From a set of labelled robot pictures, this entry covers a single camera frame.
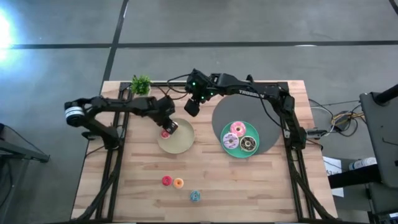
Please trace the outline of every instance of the donut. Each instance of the donut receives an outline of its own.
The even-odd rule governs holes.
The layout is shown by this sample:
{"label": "donut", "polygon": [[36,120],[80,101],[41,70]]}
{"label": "donut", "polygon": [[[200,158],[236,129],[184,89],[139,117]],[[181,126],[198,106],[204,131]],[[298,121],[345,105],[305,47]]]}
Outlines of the donut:
{"label": "donut", "polygon": [[198,190],[194,190],[191,193],[191,202],[199,202],[200,201],[200,192]]}
{"label": "donut", "polygon": [[241,149],[245,152],[252,152],[257,146],[256,140],[251,136],[245,136],[240,142]]}
{"label": "donut", "polygon": [[246,127],[243,122],[235,121],[233,124],[231,124],[230,131],[240,138],[246,133]]}
{"label": "donut", "polygon": [[184,186],[184,181],[181,178],[176,178],[173,184],[176,189],[181,189]]}
{"label": "donut", "polygon": [[160,132],[160,136],[162,139],[168,139],[170,137],[170,134],[166,130],[162,129],[162,131]]}
{"label": "donut", "polygon": [[172,178],[171,178],[171,176],[164,176],[163,178],[162,178],[162,184],[164,185],[164,186],[169,186],[170,184],[172,184],[172,182],[173,182],[173,180],[172,180]]}
{"label": "donut", "polygon": [[239,138],[234,133],[226,133],[223,137],[223,145],[227,149],[236,149],[239,146]]}

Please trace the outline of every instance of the wooden table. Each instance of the wooden table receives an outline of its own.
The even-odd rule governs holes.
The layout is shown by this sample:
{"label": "wooden table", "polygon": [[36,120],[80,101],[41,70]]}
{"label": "wooden table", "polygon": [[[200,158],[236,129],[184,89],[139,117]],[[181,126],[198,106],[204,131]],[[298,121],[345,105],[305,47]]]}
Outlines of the wooden table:
{"label": "wooden table", "polygon": [[[302,80],[288,81],[295,98],[300,125],[313,128],[314,122]],[[102,95],[117,98],[120,82],[105,82]],[[152,96],[163,94],[152,88]],[[179,93],[171,93],[173,98]],[[129,117],[118,196],[114,210],[116,222],[293,222],[297,221],[282,136],[265,154],[236,159],[224,152],[211,126],[212,112],[221,96],[200,106],[197,117],[185,112],[188,97],[175,101],[172,118],[183,118],[195,129],[195,142],[183,154],[168,154],[157,144],[159,127],[149,118]],[[101,113],[96,119],[109,125],[114,113]],[[102,146],[90,142],[88,152]],[[308,144],[303,150],[310,188],[326,210],[337,217],[321,150]],[[98,193],[106,151],[85,160],[72,217],[78,217]],[[163,186],[165,175],[180,177],[183,189]],[[190,201],[192,190],[202,200]],[[303,193],[300,198],[307,213]],[[108,205],[104,205],[104,216]]]}

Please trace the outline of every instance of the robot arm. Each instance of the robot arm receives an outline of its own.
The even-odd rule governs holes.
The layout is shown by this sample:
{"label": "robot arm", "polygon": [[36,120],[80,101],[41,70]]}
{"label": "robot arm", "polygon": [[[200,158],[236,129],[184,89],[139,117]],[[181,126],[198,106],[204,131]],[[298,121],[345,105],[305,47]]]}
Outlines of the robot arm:
{"label": "robot arm", "polygon": [[153,96],[131,100],[116,100],[96,96],[65,103],[65,117],[70,126],[83,126],[89,129],[93,134],[103,138],[105,148],[114,149],[119,146],[119,136],[116,129],[106,127],[95,120],[95,116],[104,111],[127,112],[141,117],[148,116],[170,134],[178,128],[178,125],[169,118],[175,112],[174,102],[169,96],[164,96],[160,100],[156,100]]}
{"label": "robot arm", "polygon": [[289,135],[291,148],[304,149],[307,134],[297,121],[294,111],[295,100],[289,92],[281,88],[278,83],[253,82],[250,75],[246,80],[244,82],[225,73],[211,74],[208,77],[194,69],[189,74],[185,85],[185,90],[191,93],[192,97],[187,101],[184,108],[190,115],[196,116],[200,110],[200,103],[210,100],[215,95],[240,94],[267,100],[276,114],[286,123],[287,129],[283,129],[285,134]]}

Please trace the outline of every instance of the green plant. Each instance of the green plant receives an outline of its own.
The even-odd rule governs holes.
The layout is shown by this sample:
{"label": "green plant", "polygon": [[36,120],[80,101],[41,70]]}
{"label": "green plant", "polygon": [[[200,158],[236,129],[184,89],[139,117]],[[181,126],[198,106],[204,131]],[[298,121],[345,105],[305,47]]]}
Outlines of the green plant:
{"label": "green plant", "polygon": [[146,95],[149,93],[150,79],[146,75],[140,75],[136,77],[134,75],[131,81],[131,91],[137,95]]}

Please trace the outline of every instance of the gray round tray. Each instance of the gray round tray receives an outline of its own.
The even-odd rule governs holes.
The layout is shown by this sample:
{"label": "gray round tray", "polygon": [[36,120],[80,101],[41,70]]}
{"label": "gray round tray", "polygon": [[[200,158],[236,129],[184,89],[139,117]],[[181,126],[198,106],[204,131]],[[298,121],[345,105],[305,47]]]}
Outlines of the gray round tray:
{"label": "gray round tray", "polygon": [[[279,117],[275,114],[271,104],[266,100],[264,100],[264,104],[268,113],[279,122]],[[258,98],[241,95],[226,96],[217,104],[211,122],[219,141],[223,128],[232,121],[248,122],[259,133],[260,145],[254,155],[268,151],[281,134],[280,127],[268,118]]]}

